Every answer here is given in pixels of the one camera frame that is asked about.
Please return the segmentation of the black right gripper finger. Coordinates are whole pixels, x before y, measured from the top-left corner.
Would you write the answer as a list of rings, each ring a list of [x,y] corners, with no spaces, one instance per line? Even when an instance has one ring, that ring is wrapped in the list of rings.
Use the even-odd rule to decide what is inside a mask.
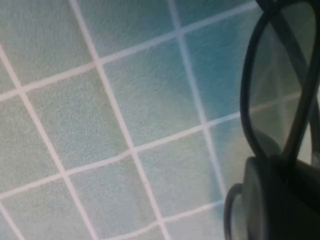
[[[284,164],[250,157],[245,164],[243,208],[250,240],[320,238],[320,170],[298,161],[289,184]]]

